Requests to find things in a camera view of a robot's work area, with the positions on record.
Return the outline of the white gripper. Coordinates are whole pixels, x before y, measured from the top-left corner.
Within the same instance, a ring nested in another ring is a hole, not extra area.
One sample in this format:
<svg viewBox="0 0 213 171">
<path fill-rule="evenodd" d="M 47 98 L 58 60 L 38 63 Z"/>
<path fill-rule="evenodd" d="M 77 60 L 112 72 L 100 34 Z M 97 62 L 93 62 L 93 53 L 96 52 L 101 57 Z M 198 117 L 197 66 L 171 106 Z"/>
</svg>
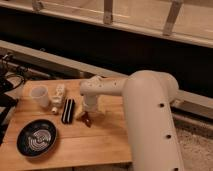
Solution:
<svg viewBox="0 0 213 171">
<path fill-rule="evenodd" d="M 84 111 L 76 116 L 77 120 L 81 120 L 87 115 L 87 112 L 95 112 L 98 110 L 98 97 L 94 95 L 84 95 L 82 106 Z"/>
</svg>

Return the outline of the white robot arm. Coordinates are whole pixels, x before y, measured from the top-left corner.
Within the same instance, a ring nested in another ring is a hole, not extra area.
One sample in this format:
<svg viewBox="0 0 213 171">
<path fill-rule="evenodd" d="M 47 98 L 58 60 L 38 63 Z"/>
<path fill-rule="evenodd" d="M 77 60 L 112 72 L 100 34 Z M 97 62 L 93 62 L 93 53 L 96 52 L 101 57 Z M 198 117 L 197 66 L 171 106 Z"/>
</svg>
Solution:
<svg viewBox="0 0 213 171">
<path fill-rule="evenodd" d="M 134 171 L 185 171 L 170 103 L 179 90 L 169 73 L 137 71 L 122 79 L 94 76 L 80 82 L 84 112 L 93 112 L 100 95 L 123 98 Z"/>
</svg>

